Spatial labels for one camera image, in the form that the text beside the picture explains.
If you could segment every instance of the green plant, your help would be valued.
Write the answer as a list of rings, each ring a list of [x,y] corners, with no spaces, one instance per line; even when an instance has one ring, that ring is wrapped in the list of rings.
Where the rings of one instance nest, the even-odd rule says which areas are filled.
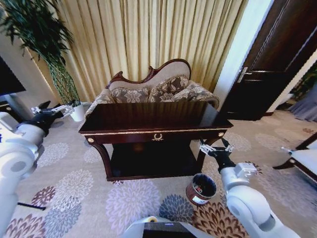
[[[49,69],[63,103],[74,100],[73,106],[80,105],[74,81],[65,68],[62,53],[68,48],[65,41],[72,43],[70,31],[63,22],[53,16],[48,6],[58,11],[56,0],[0,0],[7,13],[0,27],[7,36],[22,40],[23,55],[25,48],[35,51],[38,59],[43,58]]]
[[[294,93],[294,98],[299,101],[312,89],[314,84],[317,83],[317,61],[305,73],[302,80],[293,88],[291,93]]]

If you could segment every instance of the television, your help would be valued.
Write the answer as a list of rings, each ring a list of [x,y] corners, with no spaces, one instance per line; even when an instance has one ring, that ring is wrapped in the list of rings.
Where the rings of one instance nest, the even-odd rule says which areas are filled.
[[[0,57],[0,96],[25,91],[20,81],[15,77],[9,66]]]

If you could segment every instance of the beige curtain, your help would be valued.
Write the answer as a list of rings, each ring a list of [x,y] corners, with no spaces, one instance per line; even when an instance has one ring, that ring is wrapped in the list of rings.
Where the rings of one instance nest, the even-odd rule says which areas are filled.
[[[186,59],[192,80],[213,91],[246,3],[58,1],[58,16],[74,37],[65,58],[81,100],[94,100],[119,71],[129,80],[142,80],[149,65],[157,68],[174,58]]]

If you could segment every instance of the patterned cushion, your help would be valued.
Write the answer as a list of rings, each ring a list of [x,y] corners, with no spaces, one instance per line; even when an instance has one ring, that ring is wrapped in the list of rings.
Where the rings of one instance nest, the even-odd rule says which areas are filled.
[[[113,97],[111,96],[111,92],[109,89],[104,89],[98,97],[94,100],[94,102],[90,105],[88,110],[85,113],[85,117],[87,117],[90,113],[93,112],[95,107],[98,104],[106,104],[106,103],[115,103]]]
[[[115,88],[111,92],[116,103],[145,103],[148,101],[149,89]]]
[[[162,102],[171,99],[175,94],[185,89],[188,78],[185,75],[171,77],[156,85],[150,93],[149,102]]]
[[[163,102],[178,101],[210,101],[215,108],[217,108],[219,105],[219,99],[215,95],[213,95],[201,85],[192,81],[190,81],[187,88],[175,94],[170,99],[164,100]]]

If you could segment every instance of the small trash can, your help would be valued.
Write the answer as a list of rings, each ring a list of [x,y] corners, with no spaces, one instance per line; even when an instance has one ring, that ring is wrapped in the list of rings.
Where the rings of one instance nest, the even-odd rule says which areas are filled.
[[[189,201],[197,206],[206,204],[215,194],[215,182],[205,174],[194,175],[191,183],[186,187]]]

